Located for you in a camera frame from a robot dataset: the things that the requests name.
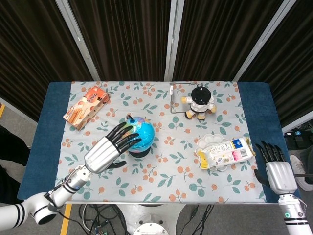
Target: black curtain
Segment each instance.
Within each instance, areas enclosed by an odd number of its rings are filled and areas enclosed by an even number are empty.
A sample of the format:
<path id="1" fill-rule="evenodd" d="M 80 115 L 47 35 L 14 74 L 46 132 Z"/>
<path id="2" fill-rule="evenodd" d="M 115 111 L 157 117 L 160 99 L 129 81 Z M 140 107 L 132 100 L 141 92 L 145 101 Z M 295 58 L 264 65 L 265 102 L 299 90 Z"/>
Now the black curtain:
<path id="1" fill-rule="evenodd" d="M 282 0 L 185 0 L 174 81 L 231 81 Z"/>
<path id="2" fill-rule="evenodd" d="M 70 0 L 101 80 L 163 81 L 170 0 Z"/>
<path id="3" fill-rule="evenodd" d="M 91 81 L 54 0 L 0 1 L 0 97 L 35 121 L 53 81 Z"/>
<path id="4" fill-rule="evenodd" d="M 270 84 L 282 126 L 313 110 L 313 1 L 295 3 L 240 81 Z"/>

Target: astronaut toy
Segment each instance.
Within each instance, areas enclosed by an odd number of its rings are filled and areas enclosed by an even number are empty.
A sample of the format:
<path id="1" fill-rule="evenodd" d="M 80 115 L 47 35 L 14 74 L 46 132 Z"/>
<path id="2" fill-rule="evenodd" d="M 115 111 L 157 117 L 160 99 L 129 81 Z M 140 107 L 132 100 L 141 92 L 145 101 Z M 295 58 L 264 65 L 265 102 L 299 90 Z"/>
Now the astronaut toy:
<path id="1" fill-rule="evenodd" d="M 205 119 L 205 113 L 207 110 L 216 112 L 216 106 L 214 104 L 214 97 L 206 87 L 196 87 L 191 92 L 191 97 L 181 97 L 183 104 L 190 104 L 190 110 L 185 112 L 185 116 L 191 119 L 194 114 L 198 114 L 199 120 Z"/>

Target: white shoe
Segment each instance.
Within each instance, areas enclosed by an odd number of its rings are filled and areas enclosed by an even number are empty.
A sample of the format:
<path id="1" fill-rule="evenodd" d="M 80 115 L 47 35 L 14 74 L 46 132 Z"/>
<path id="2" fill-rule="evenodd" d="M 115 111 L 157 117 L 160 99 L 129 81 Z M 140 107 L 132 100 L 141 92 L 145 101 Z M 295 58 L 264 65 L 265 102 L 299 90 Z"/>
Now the white shoe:
<path id="1" fill-rule="evenodd" d="M 295 155 L 290 155 L 290 161 L 294 174 L 306 174 L 302 162 Z M 304 191 L 313 191 L 313 185 L 305 182 L 304 177 L 295 177 L 295 180 Z"/>

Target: floor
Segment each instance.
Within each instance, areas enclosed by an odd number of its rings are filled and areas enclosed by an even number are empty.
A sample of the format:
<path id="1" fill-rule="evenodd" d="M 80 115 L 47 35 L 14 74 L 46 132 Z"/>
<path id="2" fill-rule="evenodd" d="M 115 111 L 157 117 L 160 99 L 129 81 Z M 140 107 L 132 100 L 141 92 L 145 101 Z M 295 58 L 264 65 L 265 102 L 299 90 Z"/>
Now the floor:
<path id="1" fill-rule="evenodd" d="M 32 145 L 32 140 L 35 134 L 36 126 L 28 123 L 27 120 L 18 116 L 13 111 L 5 108 L 0 124 L 6 127 L 15 135 L 23 139 L 28 146 Z M 0 164 L 4 166 L 8 173 L 18 181 L 22 180 L 25 168 L 19 164 L 9 161 L 0 160 Z M 302 199 L 308 205 L 307 218 L 313 228 L 313 192 L 301 191 Z M 177 234 L 179 235 L 184 224 L 189 220 L 191 211 L 194 205 L 186 205 L 180 213 L 177 222 Z M 191 235 L 195 227 L 202 218 L 205 210 L 205 205 L 199 207 L 199 211 L 195 218 L 186 226 L 184 235 Z M 71 218 L 81 221 L 78 216 L 79 205 L 73 205 L 71 210 Z M 93 216 L 92 212 L 87 213 L 88 216 Z M 50 234 L 59 235 L 63 219 L 57 216 L 53 221 L 46 225 L 37 225 L 32 218 L 29 218 L 25 224 L 14 229 L 16 234 L 33 235 L 33 234 Z M 116 234 L 123 235 L 123 228 L 118 219 L 112 221 L 116 227 Z M 12 231 L 0 232 L 0 235 L 12 234 Z M 70 222 L 68 226 L 68 235 L 82 235 L 84 232 L 74 222 Z M 216 205 L 205 224 L 204 235 L 219 234 L 219 235 L 286 235 L 288 234 L 284 220 L 282 218 L 278 205 Z"/>

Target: white dish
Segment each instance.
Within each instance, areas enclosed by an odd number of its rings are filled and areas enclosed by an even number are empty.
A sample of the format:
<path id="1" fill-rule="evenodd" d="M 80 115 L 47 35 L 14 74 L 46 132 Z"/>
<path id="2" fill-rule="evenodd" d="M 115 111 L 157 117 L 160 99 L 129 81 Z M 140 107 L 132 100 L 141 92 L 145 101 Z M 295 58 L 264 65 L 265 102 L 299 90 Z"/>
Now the white dish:
<path id="1" fill-rule="evenodd" d="M 223 136 L 219 135 L 219 134 L 206 134 L 203 138 L 199 139 L 197 141 L 197 148 L 196 148 L 196 155 L 199 158 L 199 161 L 201 163 L 201 158 L 198 155 L 198 151 L 201 150 L 202 152 L 206 151 L 206 149 L 212 145 L 218 144 L 218 143 L 223 143 L 228 141 L 227 139 L 224 139 Z M 216 169 L 215 167 L 211 167 L 209 168 L 210 170 L 214 171 L 214 170 L 219 170 L 219 171 L 225 171 L 227 169 L 228 166 L 225 166 L 223 168 L 220 169 Z"/>

